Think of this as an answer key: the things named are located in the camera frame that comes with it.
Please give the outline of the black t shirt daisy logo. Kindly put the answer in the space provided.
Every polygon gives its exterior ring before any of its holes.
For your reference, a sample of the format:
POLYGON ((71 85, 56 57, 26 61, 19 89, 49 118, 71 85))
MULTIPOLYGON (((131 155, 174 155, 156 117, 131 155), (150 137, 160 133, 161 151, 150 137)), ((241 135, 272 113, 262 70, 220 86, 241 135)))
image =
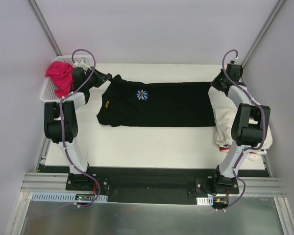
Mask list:
POLYGON ((102 125, 130 127, 213 127, 210 82, 149 83, 116 75, 102 95, 102 125))

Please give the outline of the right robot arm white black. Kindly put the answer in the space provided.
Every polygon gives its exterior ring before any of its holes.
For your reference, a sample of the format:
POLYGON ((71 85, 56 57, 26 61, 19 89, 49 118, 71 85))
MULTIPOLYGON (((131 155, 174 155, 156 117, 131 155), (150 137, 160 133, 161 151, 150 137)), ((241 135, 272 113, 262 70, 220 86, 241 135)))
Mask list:
POLYGON ((211 85, 230 98, 237 112, 231 127, 232 144, 212 176, 204 179, 198 187, 205 193, 238 193, 238 170, 248 153, 260 150, 267 136, 270 107, 259 104, 249 94, 240 78, 243 67, 231 61, 223 68, 211 85))

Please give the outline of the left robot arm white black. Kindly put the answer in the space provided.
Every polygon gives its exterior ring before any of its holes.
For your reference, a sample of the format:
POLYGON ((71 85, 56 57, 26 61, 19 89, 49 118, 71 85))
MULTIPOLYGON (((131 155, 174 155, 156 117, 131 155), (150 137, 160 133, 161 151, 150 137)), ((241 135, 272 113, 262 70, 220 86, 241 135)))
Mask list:
POLYGON ((49 101, 44 104, 44 133, 63 152, 69 165, 69 181, 76 181, 82 190, 90 190, 94 179, 76 139, 78 134, 76 110, 88 103, 91 88, 98 88, 105 82, 111 81, 113 77, 94 67, 87 70, 76 67, 72 70, 72 79, 67 95, 59 101, 49 101))

